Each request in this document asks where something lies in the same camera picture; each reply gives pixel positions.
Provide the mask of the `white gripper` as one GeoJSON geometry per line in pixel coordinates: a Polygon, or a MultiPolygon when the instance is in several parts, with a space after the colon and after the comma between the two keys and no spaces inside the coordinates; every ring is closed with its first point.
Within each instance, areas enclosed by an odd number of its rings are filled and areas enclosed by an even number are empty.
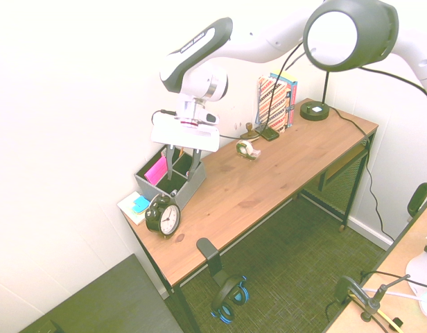
{"type": "Polygon", "coordinates": [[[150,139],[160,144],[169,144],[166,146],[168,180],[173,176],[175,146],[193,149],[192,163],[187,172],[188,181],[196,172],[201,152],[216,152],[220,146],[220,133],[217,127],[204,124],[187,127],[172,116],[155,116],[150,139]]]}

